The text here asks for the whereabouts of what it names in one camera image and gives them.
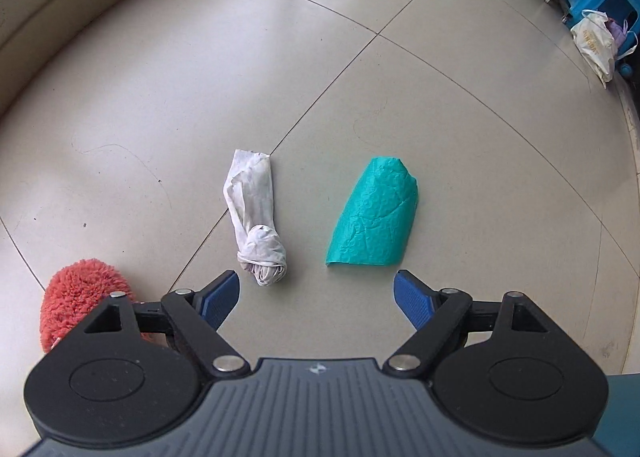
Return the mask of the red fluffy slipper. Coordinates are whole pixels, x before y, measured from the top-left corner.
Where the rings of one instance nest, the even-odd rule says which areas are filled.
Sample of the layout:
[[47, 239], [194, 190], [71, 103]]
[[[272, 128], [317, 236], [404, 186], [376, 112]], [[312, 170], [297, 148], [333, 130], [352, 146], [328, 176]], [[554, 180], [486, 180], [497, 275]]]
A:
[[57, 271], [43, 295], [39, 317], [40, 345], [49, 353], [79, 321], [112, 292], [124, 292], [140, 303], [126, 278], [98, 259], [80, 260]]

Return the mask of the cream tote bag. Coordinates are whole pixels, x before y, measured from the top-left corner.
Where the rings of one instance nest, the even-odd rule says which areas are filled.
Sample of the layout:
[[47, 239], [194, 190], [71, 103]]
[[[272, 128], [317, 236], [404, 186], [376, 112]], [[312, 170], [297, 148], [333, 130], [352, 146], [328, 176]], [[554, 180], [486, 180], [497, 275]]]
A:
[[578, 53], [603, 86], [613, 80], [617, 46], [606, 23], [608, 15], [585, 9], [582, 19], [570, 28]]

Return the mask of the white cloth rag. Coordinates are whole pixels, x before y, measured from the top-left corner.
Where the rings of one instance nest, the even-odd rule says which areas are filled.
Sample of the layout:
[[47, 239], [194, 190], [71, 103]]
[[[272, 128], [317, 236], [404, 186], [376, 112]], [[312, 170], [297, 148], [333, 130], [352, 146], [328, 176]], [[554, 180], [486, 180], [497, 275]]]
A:
[[263, 152], [237, 149], [222, 190], [234, 229], [236, 257], [256, 284], [280, 281], [288, 260], [276, 223], [271, 160]]

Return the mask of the teal embossed paper wrapper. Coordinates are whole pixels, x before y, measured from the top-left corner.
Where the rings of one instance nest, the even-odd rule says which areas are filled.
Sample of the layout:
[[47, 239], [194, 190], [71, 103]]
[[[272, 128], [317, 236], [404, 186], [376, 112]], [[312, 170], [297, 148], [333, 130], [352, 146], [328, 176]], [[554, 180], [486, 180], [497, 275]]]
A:
[[400, 159], [371, 159], [336, 223], [326, 264], [398, 264], [408, 245], [418, 202], [418, 181]]

